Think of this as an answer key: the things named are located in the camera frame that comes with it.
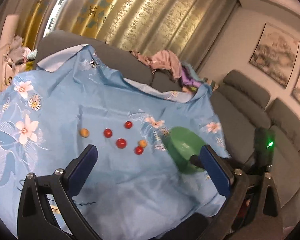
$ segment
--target wall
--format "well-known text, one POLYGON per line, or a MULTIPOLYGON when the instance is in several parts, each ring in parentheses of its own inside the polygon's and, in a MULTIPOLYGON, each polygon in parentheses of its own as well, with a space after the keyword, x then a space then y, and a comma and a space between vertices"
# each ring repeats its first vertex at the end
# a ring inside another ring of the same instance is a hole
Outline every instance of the wall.
POLYGON ((249 64, 266 22, 276 25, 300 40, 300 33, 283 22, 239 7, 225 26, 199 76, 209 77, 216 82, 221 82, 227 73, 237 69, 267 89, 271 94, 270 102, 275 98, 280 98, 300 119, 300 104, 291 96, 300 72, 300 45, 296 63, 286 89, 261 70, 249 64))

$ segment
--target red tomato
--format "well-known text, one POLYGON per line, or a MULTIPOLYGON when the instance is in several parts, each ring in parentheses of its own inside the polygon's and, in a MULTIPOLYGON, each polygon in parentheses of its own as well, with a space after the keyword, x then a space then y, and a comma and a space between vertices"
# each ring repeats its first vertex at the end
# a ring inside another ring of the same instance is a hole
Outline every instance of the red tomato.
POLYGON ((136 155, 141 155, 143 153, 143 148, 141 146, 137 146, 134 149, 134 152, 135 152, 136 155))
POLYGON ((127 146, 126 140, 122 138, 118 139, 115 144, 119 149, 123 149, 127 146))
POLYGON ((106 138, 110 138, 112 136, 112 131, 111 129, 107 128, 104 130, 103 132, 103 135, 106 137, 106 138))
POLYGON ((130 122, 130 121, 127 121, 127 122, 125 122, 125 124, 124 124, 124 127, 127 128, 127 129, 130 129, 132 126, 133 126, 133 124, 132 124, 132 122, 130 122))

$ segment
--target black device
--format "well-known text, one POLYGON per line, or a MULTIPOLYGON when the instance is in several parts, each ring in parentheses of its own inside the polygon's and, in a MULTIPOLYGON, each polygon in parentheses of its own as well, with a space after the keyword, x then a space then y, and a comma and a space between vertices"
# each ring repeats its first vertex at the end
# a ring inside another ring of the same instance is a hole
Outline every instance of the black device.
MULTIPOLYGON (((97 148, 88 145, 65 169, 57 169, 48 176, 26 176, 18 210, 19 240, 101 240, 71 199, 79 194, 97 159, 97 148), (54 196, 73 235, 60 229, 47 194, 54 196)), ((209 145, 202 147, 199 160, 201 164, 196 160, 197 164, 206 167, 218 191, 227 195, 228 188, 229 195, 198 240, 282 239, 280 204, 269 172, 247 175, 241 169, 232 169, 209 145), (249 210, 236 231, 229 234, 247 193, 252 195, 249 210)))

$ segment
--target pink clothing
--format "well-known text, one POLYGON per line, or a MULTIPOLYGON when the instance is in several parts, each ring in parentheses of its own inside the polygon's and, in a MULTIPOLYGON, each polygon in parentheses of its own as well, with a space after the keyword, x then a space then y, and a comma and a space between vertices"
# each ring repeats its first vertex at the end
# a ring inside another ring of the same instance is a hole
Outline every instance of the pink clothing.
POLYGON ((135 56, 138 61, 142 62, 152 69, 167 69, 171 71, 172 76, 175 80, 178 80, 181 76, 181 63, 177 55, 174 54, 171 50, 160 50, 150 57, 143 56, 136 50, 133 50, 131 54, 135 56))

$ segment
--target yellow flower center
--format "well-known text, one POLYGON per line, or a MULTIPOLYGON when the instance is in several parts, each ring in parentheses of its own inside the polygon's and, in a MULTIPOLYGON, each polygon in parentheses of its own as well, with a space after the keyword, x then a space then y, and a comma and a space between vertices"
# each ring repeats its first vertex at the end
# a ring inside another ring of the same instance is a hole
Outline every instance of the yellow flower center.
POLYGON ((21 130, 21 132, 22 132, 23 134, 26 134, 26 133, 28 132, 28 130, 27 130, 26 128, 23 128, 23 129, 21 130))

